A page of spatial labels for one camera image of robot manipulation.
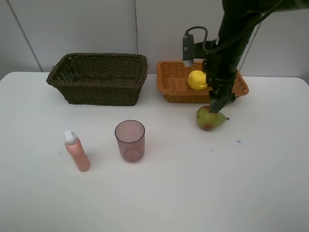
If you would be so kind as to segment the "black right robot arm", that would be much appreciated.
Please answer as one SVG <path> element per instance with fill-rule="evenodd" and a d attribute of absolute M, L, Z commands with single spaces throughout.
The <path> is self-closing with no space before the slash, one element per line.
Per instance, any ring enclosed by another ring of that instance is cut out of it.
<path fill-rule="evenodd" d="M 203 67 L 210 84 L 210 112 L 217 113 L 235 101 L 232 92 L 237 66 L 256 25 L 275 11 L 307 9 L 307 0 L 224 0 L 224 16 Z"/>

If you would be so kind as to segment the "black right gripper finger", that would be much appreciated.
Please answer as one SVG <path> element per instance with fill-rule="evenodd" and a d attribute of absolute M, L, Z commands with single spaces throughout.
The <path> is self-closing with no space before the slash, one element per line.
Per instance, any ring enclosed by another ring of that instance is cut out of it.
<path fill-rule="evenodd" d="M 225 101 L 224 106 L 227 106 L 227 105 L 233 103 L 235 101 L 235 99 L 236 99 L 236 96 L 233 92 L 226 92 L 224 94 L 224 101 Z"/>
<path fill-rule="evenodd" d="M 212 90 L 209 92 L 210 96 L 210 112 L 218 113 L 225 105 L 225 94 L 220 90 Z"/>

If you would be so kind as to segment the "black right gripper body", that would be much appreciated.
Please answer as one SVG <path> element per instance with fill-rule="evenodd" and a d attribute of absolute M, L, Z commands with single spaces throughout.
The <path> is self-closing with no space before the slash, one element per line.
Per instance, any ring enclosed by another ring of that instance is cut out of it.
<path fill-rule="evenodd" d="M 212 88 L 211 97 L 232 95 L 240 58 L 240 54 L 220 52 L 205 55 L 203 70 L 207 74 L 207 84 Z"/>

